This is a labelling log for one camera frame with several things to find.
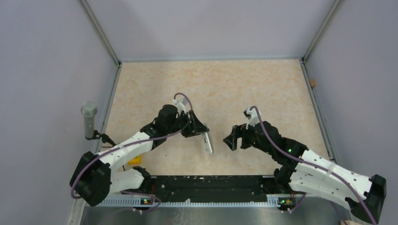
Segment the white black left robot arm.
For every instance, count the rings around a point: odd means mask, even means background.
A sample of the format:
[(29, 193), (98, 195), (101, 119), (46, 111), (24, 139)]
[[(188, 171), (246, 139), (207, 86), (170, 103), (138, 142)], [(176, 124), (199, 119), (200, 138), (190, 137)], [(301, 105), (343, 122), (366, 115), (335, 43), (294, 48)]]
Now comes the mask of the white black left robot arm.
[(90, 206), (101, 203), (109, 194), (134, 189), (140, 194), (149, 191), (151, 182), (136, 169), (119, 172), (131, 159), (154, 150), (167, 138), (181, 134), (185, 138), (209, 132), (193, 110), (164, 105), (158, 116), (128, 140), (93, 154), (82, 155), (69, 182), (71, 196), (82, 198)]

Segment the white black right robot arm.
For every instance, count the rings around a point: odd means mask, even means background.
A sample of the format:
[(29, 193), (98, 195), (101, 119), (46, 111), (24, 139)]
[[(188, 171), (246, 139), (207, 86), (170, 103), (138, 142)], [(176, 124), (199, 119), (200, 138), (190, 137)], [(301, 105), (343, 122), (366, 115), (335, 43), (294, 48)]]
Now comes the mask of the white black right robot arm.
[(234, 125), (223, 142), (231, 150), (254, 147), (270, 155), (281, 168), (274, 171), (281, 193), (304, 192), (349, 210), (356, 218), (378, 224), (386, 198), (386, 179), (352, 172), (318, 155), (304, 144), (279, 134), (268, 122)]

